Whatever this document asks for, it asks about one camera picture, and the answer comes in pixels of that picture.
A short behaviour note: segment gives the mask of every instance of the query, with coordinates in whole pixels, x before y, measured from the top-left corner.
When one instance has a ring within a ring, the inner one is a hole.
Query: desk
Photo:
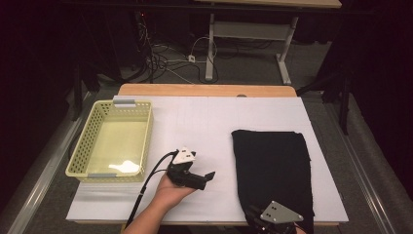
[[[147,174],[163,155],[184,145],[197,152],[192,173],[216,171],[206,189],[184,199],[167,214],[163,224],[245,225],[231,141],[231,132],[238,128],[302,133],[312,159],[315,223],[348,221],[304,104],[291,87],[127,84],[119,95],[152,100],[154,127]],[[160,169],[167,165],[168,162],[163,163]],[[154,175],[149,182],[138,213],[152,199],[159,177]],[[125,223],[141,185],[80,183],[66,219],[80,223]]]
[[[197,0],[200,2],[215,3],[237,3],[237,4],[255,4],[270,6],[286,6],[298,8],[340,8],[341,3],[338,0]],[[213,38],[214,37],[234,37],[234,38],[252,38],[264,40],[281,40],[284,42],[282,52],[277,54],[277,64],[280,69],[282,81],[285,85],[291,85],[288,71],[285,65],[286,54],[294,35],[298,17],[292,18],[290,25],[274,25],[264,23],[247,23],[247,22],[228,22],[217,21],[215,15],[210,15],[209,20],[209,43],[208,59],[206,60],[206,80],[212,80],[213,76]]]

